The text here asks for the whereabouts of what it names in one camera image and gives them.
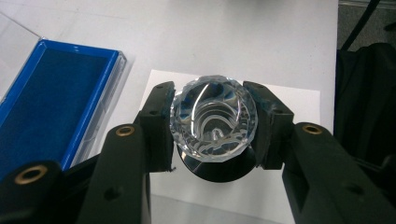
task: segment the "table surface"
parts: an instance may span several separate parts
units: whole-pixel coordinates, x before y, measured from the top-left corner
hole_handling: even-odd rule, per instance
[[[336,0],[0,0],[0,12],[41,36],[119,49],[134,62],[107,127],[133,122],[156,69],[320,91],[320,124],[332,130],[337,8]],[[265,219],[293,222],[290,209]]]

